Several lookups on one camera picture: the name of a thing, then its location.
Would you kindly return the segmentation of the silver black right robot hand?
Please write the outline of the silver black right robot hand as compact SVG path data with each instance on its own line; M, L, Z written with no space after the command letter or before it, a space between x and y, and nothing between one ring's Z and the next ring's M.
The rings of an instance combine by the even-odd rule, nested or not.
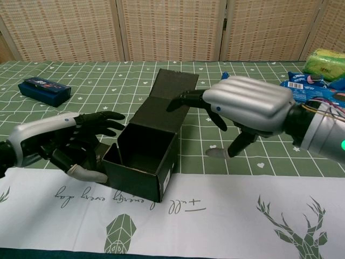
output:
M240 128L240 134L227 148L209 148L214 158L237 156L258 137L268 138L284 130L290 111L296 107L290 89L244 76L230 76L206 90L188 90L178 94L167 107L172 112L181 106L202 108L222 131L224 118Z

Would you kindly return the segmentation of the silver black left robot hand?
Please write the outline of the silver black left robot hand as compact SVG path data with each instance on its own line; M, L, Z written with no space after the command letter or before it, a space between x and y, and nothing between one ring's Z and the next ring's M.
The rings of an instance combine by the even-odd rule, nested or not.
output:
M1 177L11 167L24 168L40 159L50 161L80 181L105 183L97 168L98 135L114 137L124 129L125 116L114 111L68 112L17 125L1 141Z

